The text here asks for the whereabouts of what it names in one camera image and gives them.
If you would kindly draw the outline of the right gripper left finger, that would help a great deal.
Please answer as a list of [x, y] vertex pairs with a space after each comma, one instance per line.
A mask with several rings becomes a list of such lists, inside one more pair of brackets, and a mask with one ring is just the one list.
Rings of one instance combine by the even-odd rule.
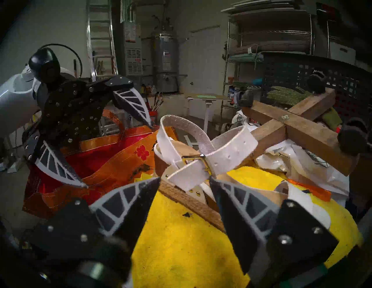
[[73, 198], [45, 224], [38, 224], [26, 238], [45, 253], [62, 253], [63, 247], [83, 250], [100, 235], [117, 237], [133, 253], [147, 221], [161, 178], [150, 178], [116, 188], [93, 204]]

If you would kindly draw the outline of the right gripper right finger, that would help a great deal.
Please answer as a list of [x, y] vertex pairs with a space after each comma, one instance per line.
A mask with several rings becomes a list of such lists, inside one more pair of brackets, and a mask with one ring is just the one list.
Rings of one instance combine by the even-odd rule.
[[210, 178], [210, 188], [250, 279], [294, 278], [324, 263], [339, 243], [297, 200], [278, 205], [253, 189], [216, 178]]

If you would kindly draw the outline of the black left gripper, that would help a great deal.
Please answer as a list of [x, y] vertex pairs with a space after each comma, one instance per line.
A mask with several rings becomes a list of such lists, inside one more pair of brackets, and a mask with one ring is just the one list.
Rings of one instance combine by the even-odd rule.
[[48, 93], [42, 111], [41, 134], [34, 131], [25, 140], [26, 159], [63, 184], [87, 186], [56, 148], [98, 137], [98, 123], [112, 92], [112, 101], [118, 109], [152, 127], [145, 101], [129, 78], [117, 75], [92, 83], [65, 81]]

